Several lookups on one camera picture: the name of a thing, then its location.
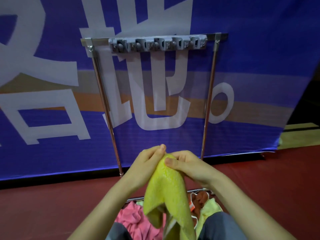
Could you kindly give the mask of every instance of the floor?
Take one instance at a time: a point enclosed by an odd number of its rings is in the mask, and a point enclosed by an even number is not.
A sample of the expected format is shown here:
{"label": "floor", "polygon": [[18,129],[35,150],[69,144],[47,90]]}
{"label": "floor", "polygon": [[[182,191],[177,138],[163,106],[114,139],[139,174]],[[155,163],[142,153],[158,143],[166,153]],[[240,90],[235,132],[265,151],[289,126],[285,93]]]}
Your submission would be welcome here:
{"label": "floor", "polygon": [[[215,166],[298,239],[319,239],[320,145]],[[65,240],[118,177],[0,191],[2,240]],[[199,188],[186,182],[188,189]],[[142,196],[145,188],[133,197]]]}

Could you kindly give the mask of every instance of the light yellow towel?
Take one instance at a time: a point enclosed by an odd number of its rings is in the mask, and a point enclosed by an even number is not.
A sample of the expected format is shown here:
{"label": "light yellow towel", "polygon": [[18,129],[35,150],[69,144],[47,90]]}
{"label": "light yellow towel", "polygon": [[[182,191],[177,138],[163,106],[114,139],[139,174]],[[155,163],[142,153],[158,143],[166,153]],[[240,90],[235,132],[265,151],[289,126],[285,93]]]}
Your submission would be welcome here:
{"label": "light yellow towel", "polygon": [[183,177],[165,165],[167,157],[174,158],[166,154],[150,178],[143,212],[155,228],[161,227],[163,212],[167,214],[163,239],[196,240]]}
{"label": "light yellow towel", "polygon": [[207,202],[205,203],[205,205],[203,206],[203,208],[200,211],[200,217],[198,220],[198,224],[195,228],[195,235],[196,238],[198,239],[200,232],[202,230],[202,227],[206,221],[206,219],[213,215],[216,212],[221,212],[223,211],[222,208],[220,207],[220,205],[215,201],[214,198],[207,200]]}

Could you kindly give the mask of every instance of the red cloth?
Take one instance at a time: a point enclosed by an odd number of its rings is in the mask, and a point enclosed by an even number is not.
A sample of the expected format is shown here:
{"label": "red cloth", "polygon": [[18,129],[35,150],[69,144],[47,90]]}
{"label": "red cloth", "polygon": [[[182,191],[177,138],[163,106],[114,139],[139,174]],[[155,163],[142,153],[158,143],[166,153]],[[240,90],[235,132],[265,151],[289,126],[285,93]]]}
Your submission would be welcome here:
{"label": "red cloth", "polygon": [[133,240],[162,240],[163,226],[160,229],[152,226],[142,207],[134,202],[121,209],[115,221],[125,226]]}

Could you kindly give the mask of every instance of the right hand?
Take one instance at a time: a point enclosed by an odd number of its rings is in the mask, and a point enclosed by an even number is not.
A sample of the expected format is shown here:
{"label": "right hand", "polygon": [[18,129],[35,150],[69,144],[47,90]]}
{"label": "right hand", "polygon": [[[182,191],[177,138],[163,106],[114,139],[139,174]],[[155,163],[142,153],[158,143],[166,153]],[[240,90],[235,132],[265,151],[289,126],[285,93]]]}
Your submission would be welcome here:
{"label": "right hand", "polygon": [[173,152],[171,155],[176,159],[166,158],[164,161],[166,166],[185,173],[204,188],[212,187],[214,175],[220,174],[218,170],[199,159],[190,151]]}

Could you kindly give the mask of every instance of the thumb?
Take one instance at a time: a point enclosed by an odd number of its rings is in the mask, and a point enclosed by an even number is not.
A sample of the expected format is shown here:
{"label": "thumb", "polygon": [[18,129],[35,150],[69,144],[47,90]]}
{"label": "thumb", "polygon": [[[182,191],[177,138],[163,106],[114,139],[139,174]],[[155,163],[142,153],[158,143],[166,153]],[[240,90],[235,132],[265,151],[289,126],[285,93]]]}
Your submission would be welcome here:
{"label": "thumb", "polygon": [[185,169],[186,169],[186,163],[183,162],[183,161],[179,161],[177,159],[174,159],[174,158],[169,158],[167,157],[165,160],[164,160],[164,163],[166,166],[168,166],[169,168],[172,168],[174,170],[179,170],[179,171],[182,171],[185,173]]}

